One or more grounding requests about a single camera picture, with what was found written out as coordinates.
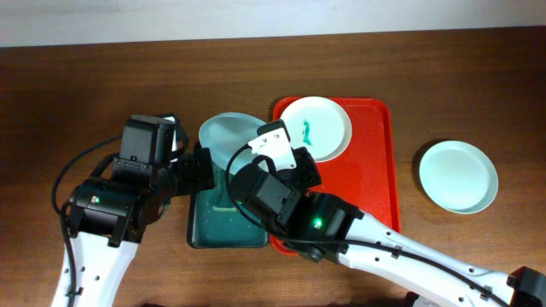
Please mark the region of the red plastic tray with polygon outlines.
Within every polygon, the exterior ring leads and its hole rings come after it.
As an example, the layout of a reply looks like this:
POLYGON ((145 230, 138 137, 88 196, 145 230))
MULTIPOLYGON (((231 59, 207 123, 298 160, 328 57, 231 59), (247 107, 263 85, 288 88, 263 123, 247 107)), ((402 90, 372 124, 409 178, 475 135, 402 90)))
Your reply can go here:
MULTIPOLYGON (((276 103, 273 119, 299 96, 276 103)), ((327 97, 348 114, 352 136, 347 149, 336 159, 317 163, 322 184, 316 192, 335 194, 370 213, 391 229, 401 230, 392 145, 392 123, 388 107, 380 100, 357 97, 327 97)))

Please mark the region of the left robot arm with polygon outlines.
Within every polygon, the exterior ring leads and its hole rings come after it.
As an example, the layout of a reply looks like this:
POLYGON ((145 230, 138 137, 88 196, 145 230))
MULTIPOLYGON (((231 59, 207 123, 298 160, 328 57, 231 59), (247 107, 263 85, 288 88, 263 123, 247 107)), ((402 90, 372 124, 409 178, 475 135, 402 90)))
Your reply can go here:
POLYGON ((214 188, 209 149, 187 153, 176 116, 132 115, 121 148, 59 209, 65 252, 54 306, 111 306, 147 226, 171 199, 214 188))

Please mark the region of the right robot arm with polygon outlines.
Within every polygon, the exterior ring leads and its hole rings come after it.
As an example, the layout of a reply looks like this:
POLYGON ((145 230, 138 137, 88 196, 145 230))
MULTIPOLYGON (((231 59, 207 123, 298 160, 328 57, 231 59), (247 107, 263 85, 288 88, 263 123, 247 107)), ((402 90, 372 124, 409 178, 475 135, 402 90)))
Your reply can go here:
POLYGON ((523 266, 511 274, 451 258, 411 240, 334 194, 317 193, 317 166, 294 149, 282 120, 257 129, 246 144, 254 159, 227 177, 244 217, 302 258, 327 259, 405 287, 412 306, 543 306, 544 274, 523 266))

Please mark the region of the green yellow sponge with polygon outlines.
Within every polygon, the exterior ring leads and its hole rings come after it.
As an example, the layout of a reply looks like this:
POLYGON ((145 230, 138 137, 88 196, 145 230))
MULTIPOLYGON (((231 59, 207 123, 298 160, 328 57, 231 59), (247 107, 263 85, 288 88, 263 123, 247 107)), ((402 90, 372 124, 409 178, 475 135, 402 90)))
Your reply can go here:
POLYGON ((213 206, 212 209, 214 211, 219 211, 219 212, 233 212, 233 211, 237 211, 236 208, 234 207, 217 207, 217 206, 213 206))

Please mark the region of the pale green plate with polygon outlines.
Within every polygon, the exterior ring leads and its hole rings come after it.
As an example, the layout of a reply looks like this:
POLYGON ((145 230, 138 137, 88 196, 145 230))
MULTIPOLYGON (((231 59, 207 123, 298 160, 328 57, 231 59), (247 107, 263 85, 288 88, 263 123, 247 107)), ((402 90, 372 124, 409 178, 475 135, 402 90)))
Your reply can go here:
POLYGON ((490 158, 474 145, 443 141, 422 156, 419 181, 428 198, 446 211, 483 211, 497 197, 499 179, 490 158))

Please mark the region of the light blue plate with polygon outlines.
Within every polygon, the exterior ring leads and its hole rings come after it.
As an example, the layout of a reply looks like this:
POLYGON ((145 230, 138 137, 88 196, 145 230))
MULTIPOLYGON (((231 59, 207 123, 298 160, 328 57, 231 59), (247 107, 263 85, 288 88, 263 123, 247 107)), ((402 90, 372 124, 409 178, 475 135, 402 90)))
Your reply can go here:
POLYGON ((212 162, 226 170, 235 152, 255 139, 262 119, 245 113, 220 113, 205 121, 199 130, 199 142, 209 148, 212 162))

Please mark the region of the white plate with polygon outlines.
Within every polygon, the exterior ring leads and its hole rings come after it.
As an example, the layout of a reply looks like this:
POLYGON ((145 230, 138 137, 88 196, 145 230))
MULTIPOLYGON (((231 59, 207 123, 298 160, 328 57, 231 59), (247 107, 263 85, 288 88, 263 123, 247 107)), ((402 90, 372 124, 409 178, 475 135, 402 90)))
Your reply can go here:
POLYGON ((281 120, 288 128, 293 148, 306 148, 317 162, 336 159, 348 147, 352 126, 347 112, 320 96, 299 98, 287 106, 281 120))

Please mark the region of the dark green tray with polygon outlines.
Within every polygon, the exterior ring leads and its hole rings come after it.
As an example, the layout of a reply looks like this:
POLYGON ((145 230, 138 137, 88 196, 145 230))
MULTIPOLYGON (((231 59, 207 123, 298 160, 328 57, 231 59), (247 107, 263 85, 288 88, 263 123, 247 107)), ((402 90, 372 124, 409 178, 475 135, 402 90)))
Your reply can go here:
POLYGON ((219 212, 217 207, 234 207, 225 187, 225 171, 212 164, 216 187, 191 195, 187 242, 196 249, 261 248, 269 243, 267 233, 238 211, 219 212))

